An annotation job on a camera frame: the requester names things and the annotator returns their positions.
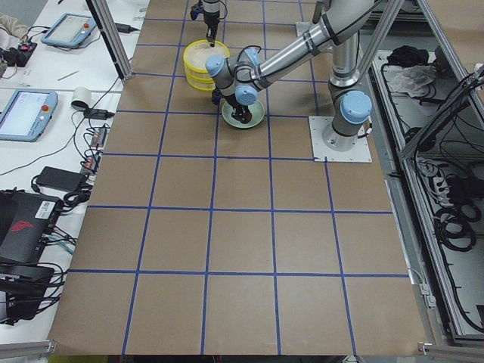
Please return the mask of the lower blue teach pendant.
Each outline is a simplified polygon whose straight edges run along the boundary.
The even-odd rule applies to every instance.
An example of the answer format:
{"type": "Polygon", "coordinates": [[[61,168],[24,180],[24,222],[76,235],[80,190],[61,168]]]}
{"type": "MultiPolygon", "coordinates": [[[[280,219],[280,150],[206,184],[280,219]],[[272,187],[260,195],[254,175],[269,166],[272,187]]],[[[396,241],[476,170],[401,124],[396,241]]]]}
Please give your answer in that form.
{"type": "Polygon", "coordinates": [[[16,90],[1,113],[1,140],[37,141],[51,120],[57,103],[57,92],[16,90]]]}

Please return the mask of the white crumpled cloth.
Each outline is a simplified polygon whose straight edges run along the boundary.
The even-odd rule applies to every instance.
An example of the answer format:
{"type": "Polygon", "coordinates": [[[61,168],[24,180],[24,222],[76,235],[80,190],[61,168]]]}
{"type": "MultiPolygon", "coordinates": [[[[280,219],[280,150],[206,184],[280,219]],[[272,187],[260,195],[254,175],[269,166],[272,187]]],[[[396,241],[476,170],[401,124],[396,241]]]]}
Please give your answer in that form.
{"type": "Polygon", "coordinates": [[[423,97],[436,79],[436,70],[431,66],[417,65],[396,70],[389,79],[391,92],[405,93],[410,97],[423,97]]]}

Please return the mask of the blue teach pendant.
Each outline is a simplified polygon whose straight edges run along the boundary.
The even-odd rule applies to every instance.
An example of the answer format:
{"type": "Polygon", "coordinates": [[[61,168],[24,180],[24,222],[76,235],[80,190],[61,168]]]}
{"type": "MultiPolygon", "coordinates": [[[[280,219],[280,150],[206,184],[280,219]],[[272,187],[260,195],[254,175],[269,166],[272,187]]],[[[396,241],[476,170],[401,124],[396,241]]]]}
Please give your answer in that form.
{"type": "Polygon", "coordinates": [[[1,140],[37,141],[51,120],[57,103],[57,92],[16,90],[1,113],[1,140]]]}
{"type": "Polygon", "coordinates": [[[45,45],[67,49],[78,48],[97,26],[93,17],[65,13],[41,39],[45,45]]]}

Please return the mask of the aluminium frame post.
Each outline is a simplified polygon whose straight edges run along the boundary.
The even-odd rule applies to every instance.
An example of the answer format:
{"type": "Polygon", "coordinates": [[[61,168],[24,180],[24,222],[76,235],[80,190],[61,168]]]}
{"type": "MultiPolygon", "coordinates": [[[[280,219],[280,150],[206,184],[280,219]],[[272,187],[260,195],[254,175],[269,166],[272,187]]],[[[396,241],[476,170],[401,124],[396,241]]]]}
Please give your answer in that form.
{"type": "Polygon", "coordinates": [[[86,0],[85,3],[101,32],[101,37],[113,61],[118,77],[122,81],[130,79],[132,67],[107,2],[105,0],[86,0]]]}

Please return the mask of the upper blue teach pendant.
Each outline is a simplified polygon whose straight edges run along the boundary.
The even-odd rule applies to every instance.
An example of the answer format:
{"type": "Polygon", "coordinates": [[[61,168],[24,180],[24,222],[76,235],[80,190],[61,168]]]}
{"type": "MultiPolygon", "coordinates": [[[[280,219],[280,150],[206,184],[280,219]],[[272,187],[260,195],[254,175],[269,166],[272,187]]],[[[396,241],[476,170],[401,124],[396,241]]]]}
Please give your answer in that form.
{"type": "Polygon", "coordinates": [[[78,48],[97,26],[93,17],[65,13],[41,39],[45,45],[67,49],[78,48]]]}

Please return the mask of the black power brick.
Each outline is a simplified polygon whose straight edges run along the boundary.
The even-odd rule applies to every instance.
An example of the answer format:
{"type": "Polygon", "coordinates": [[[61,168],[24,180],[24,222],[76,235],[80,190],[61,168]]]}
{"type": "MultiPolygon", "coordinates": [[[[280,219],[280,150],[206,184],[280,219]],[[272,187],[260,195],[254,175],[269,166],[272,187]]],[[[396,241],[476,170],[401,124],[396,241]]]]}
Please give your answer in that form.
{"type": "Polygon", "coordinates": [[[77,191],[86,180],[86,175],[82,173],[45,166],[37,177],[36,184],[60,191],[77,191]]]}

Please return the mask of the black laptop red logo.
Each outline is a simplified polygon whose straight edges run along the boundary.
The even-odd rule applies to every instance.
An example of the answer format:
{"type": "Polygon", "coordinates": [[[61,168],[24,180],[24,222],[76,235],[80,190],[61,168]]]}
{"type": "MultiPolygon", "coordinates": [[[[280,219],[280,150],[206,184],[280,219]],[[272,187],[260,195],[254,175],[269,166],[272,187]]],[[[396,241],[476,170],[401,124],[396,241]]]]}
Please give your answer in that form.
{"type": "Polygon", "coordinates": [[[61,199],[25,191],[1,192],[1,261],[37,263],[60,216],[61,199]]]}

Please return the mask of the light green plate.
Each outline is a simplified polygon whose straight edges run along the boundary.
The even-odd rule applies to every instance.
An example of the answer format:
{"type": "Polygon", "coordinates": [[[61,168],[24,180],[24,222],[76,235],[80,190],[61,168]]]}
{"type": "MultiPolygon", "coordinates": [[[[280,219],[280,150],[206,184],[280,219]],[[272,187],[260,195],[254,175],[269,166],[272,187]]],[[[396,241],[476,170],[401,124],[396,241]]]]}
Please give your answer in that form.
{"type": "Polygon", "coordinates": [[[252,113],[252,121],[249,124],[241,124],[237,122],[235,119],[232,118],[231,113],[232,109],[228,103],[224,103],[222,105],[222,118],[223,120],[229,124],[230,126],[237,128],[237,129],[251,129],[259,125],[264,116],[265,116],[265,109],[260,101],[255,101],[253,104],[249,106],[242,105],[242,107],[249,107],[250,112],[252,113]]]}

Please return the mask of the black small adapter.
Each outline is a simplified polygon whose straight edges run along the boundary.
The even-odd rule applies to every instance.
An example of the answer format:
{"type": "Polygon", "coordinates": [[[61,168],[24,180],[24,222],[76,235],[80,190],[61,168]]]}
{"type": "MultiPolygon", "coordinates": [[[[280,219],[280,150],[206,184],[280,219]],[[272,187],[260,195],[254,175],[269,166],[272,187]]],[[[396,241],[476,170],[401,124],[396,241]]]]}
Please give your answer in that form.
{"type": "Polygon", "coordinates": [[[106,120],[112,118],[114,113],[105,109],[92,108],[84,110],[83,115],[87,119],[106,120]]]}

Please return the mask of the black device bottom left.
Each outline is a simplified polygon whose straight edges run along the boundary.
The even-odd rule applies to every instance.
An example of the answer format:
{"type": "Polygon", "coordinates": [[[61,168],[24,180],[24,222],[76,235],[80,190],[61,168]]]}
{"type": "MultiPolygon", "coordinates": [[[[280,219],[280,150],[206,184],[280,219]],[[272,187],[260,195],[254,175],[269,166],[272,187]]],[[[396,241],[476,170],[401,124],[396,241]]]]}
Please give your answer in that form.
{"type": "Polygon", "coordinates": [[[1,323],[33,319],[53,277],[51,267],[1,264],[1,323]]]}

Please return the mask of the white tape roll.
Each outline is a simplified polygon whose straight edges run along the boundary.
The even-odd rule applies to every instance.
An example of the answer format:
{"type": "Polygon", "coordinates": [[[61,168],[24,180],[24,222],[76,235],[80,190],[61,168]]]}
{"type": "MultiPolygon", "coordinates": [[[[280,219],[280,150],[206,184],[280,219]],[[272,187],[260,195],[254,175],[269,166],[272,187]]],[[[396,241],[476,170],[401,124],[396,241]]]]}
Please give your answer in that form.
{"type": "Polygon", "coordinates": [[[87,110],[91,108],[92,92],[85,87],[75,88],[70,104],[74,110],[87,110]]]}

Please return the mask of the black cloth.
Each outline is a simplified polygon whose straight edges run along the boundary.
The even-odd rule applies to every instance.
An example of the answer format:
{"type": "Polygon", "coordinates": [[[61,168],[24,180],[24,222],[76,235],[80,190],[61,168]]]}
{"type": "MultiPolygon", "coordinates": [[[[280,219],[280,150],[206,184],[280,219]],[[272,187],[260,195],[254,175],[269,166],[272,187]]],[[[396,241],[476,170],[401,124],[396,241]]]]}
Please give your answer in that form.
{"type": "Polygon", "coordinates": [[[425,49],[418,49],[410,45],[403,45],[394,49],[387,57],[388,63],[400,67],[427,65],[429,53],[425,49]]]}

